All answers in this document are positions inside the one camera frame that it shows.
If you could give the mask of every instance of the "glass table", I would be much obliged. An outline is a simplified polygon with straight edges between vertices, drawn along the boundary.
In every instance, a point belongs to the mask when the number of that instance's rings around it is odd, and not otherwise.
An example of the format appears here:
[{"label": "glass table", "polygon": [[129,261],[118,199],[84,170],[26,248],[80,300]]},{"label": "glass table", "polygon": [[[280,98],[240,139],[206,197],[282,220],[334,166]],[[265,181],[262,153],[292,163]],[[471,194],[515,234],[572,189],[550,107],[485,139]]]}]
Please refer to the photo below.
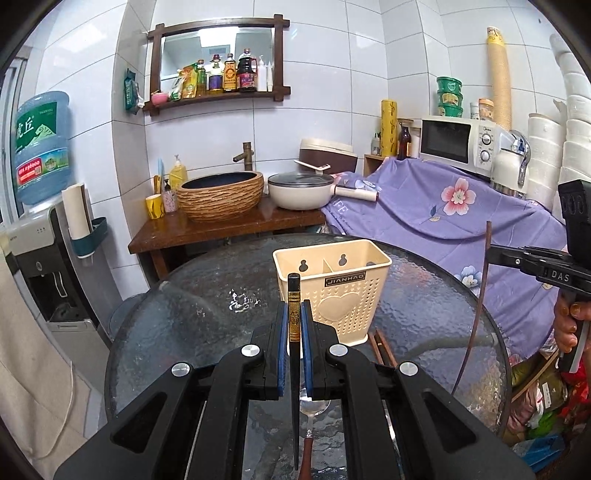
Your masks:
[{"label": "glass table", "polygon": [[[152,288],[121,326],[106,374],[108,418],[127,406],[179,361],[203,367],[249,342],[270,323],[280,300],[272,253],[352,240],[289,234],[223,247],[195,258]],[[438,266],[405,250],[376,244],[392,258],[372,328],[380,328],[400,362],[419,364],[451,391],[474,321],[476,297]],[[375,361],[366,342],[355,348]],[[511,393],[501,334],[486,309],[456,398],[489,429],[502,434]],[[243,479],[293,478],[289,402],[251,402]],[[300,415],[300,436],[307,417]],[[312,468],[316,478],[346,478],[345,439],[338,401],[314,421]]]}]

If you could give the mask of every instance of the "wicker-textured vessel sink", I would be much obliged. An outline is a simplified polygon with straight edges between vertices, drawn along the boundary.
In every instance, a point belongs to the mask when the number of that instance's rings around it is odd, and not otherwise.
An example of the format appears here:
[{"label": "wicker-textured vessel sink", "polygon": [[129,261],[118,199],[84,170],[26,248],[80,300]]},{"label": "wicker-textured vessel sink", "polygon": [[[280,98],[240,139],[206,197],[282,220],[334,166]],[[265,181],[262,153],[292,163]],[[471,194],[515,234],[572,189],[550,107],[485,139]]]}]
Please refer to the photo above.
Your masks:
[{"label": "wicker-textured vessel sink", "polygon": [[239,171],[209,175],[183,183],[178,205],[191,220],[213,222],[246,212],[261,200],[262,173]]}]

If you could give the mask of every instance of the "floral tablecloth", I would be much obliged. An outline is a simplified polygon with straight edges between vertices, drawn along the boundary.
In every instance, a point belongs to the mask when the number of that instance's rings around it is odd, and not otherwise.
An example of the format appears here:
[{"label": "floral tablecloth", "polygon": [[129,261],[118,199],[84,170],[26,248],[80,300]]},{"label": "floral tablecloth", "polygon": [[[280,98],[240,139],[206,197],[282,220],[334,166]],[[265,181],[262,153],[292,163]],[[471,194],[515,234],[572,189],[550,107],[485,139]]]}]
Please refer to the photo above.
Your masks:
[{"label": "floral tablecloth", "polygon": [[[480,292],[486,221],[492,243],[562,249],[564,226],[541,205],[502,195],[487,182],[432,161],[390,158],[368,178],[340,184],[379,191],[376,203],[334,197],[323,208],[332,230],[404,248],[438,264],[474,295]],[[557,289],[512,268],[491,265],[485,306],[514,364],[551,340]]]}]

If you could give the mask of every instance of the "beige plastic basket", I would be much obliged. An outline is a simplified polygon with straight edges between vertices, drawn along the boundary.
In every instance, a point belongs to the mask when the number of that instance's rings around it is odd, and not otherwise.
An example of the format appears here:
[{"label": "beige plastic basket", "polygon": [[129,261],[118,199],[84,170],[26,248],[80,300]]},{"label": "beige plastic basket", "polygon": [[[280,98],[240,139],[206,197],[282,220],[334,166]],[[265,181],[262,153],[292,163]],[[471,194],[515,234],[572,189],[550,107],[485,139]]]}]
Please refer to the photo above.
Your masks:
[{"label": "beige plastic basket", "polygon": [[368,338],[392,259],[370,240],[275,250],[281,300],[287,276],[301,275],[301,299],[310,300],[315,322],[332,325],[339,342],[358,345]]}]

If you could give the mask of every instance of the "wooden mirror frame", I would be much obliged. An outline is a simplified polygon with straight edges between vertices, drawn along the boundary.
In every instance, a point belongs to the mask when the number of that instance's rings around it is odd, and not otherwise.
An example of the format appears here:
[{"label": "wooden mirror frame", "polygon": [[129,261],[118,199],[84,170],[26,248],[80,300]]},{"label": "wooden mirror frame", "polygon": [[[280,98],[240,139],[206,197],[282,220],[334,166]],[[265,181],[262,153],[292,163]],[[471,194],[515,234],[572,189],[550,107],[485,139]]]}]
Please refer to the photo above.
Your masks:
[{"label": "wooden mirror frame", "polygon": [[160,110],[176,106],[189,105],[191,103],[212,102],[215,100],[228,100],[232,98],[273,98],[275,102],[282,102],[285,95],[291,94],[291,88],[283,85],[283,31],[290,26],[290,21],[283,15],[273,15],[273,18],[221,18],[218,20],[204,20],[188,22],[179,25],[165,27],[163,23],[148,33],[148,39],[152,40],[152,60],[150,65],[150,95],[160,90],[160,68],[163,37],[195,32],[204,28],[213,27],[259,27],[274,28],[273,41],[273,91],[272,92],[224,92],[218,95],[204,95],[194,98],[184,98],[155,106],[150,99],[146,99],[144,110],[150,116],[157,116]]}]

